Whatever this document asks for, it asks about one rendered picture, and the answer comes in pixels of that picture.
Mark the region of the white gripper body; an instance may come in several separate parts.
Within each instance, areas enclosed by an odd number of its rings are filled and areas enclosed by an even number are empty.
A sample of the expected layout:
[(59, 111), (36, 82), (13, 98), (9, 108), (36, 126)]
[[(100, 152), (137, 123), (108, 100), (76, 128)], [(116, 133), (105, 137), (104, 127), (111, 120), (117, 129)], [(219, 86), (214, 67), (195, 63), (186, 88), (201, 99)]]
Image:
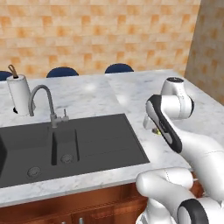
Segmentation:
[(147, 115), (143, 119), (143, 127), (146, 130), (155, 130), (157, 128), (155, 123)]

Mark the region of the dark grey sink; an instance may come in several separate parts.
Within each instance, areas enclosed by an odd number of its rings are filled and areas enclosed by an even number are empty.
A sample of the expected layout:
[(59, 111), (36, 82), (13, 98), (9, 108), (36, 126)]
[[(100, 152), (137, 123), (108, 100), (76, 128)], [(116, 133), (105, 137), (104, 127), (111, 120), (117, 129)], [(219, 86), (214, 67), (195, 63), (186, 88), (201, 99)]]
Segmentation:
[(124, 114), (0, 128), (0, 188), (148, 162)]

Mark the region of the brown wooden cabinet door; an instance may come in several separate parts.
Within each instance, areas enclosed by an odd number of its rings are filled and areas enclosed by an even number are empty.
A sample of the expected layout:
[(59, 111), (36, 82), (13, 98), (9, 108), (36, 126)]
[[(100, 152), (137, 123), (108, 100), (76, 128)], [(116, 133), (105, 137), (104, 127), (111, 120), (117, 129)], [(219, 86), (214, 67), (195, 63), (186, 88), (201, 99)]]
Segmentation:
[(61, 214), (29, 220), (7, 220), (0, 222), (0, 224), (61, 224), (62, 221), (65, 221), (66, 224), (73, 224), (70, 214)]
[(73, 224), (79, 224), (82, 217), (84, 224), (136, 224), (137, 217), (146, 208), (145, 200), (132, 200), (124, 203), (91, 209), (72, 215)]

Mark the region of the dark blue stool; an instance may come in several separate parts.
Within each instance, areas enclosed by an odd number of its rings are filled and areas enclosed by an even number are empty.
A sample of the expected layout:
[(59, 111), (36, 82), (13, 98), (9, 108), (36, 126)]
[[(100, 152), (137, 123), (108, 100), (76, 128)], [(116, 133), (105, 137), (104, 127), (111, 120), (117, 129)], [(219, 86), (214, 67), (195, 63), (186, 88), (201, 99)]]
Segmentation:
[(106, 70), (106, 74), (115, 74), (115, 73), (127, 73), (127, 72), (133, 72), (133, 69), (131, 66), (123, 63), (116, 63), (113, 65), (110, 65)]
[(10, 76), (12, 76), (11, 72), (0, 71), (0, 81), (5, 81)]
[(56, 78), (56, 77), (67, 77), (67, 76), (78, 76), (79, 74), (71, 67), (61, 66), (55, 67), (48, 74), (47, 78)]

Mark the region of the grey curved tap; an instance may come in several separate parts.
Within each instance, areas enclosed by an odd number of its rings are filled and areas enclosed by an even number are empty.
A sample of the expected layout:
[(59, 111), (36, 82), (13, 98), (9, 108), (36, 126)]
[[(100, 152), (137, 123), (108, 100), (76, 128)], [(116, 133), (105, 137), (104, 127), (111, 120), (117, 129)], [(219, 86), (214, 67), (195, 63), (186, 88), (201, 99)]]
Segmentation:
[(33, 100), (34, 100), (34, 96), (35, 94), (40, 90), (40, 89), (44, 89), (46, 91), (46, 95), (47, 95), (47, 99), (48, 99), (48, 103), (49, 103), (49, 108), (50, 108), (50, 119), (51, 119), (51, 124), (53, 128), (57, 128), (59, 123), (62, 122), (68, 122), (69, 121), (69, 117), (67, 115), (67, 112), (64, 111), (64, 116), (60, 117), (57, 116), (55, 111), (54, 111), (54, 107), (53, 107), (53, 98), (50, 92), (50, 89), (46, 86), (46, 85), (37, 85), (32, 91), (31, 91), (31, 95), (29, 97), (29, 101), (28, 101), (28, 110), (29, 110), (29, 114), (30, 116), (34, 116), (34, 111), (33, 111)]

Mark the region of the white paper towel roll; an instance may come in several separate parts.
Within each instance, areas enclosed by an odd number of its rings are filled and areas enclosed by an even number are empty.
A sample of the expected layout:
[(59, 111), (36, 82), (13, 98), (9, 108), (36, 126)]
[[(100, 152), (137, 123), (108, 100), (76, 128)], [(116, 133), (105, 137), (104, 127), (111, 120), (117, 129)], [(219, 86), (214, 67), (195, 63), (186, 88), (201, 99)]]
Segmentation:
[(6, 79), (14, 108), (20, 116), (29, 114), (28, 101), (31, 94), (27, 79), (20, 74), (17, 78), (10, 76)]

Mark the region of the brown wooden cabinet frame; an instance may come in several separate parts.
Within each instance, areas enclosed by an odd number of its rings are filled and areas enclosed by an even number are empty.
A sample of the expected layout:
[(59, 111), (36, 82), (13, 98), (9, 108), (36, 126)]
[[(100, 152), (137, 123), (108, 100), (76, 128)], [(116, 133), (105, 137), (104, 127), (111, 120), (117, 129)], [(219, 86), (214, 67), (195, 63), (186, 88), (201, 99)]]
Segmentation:
[(109, 181), (101, 172), (0, 188), (0, 222), (73, 214), (147, 199), (130, 180)]

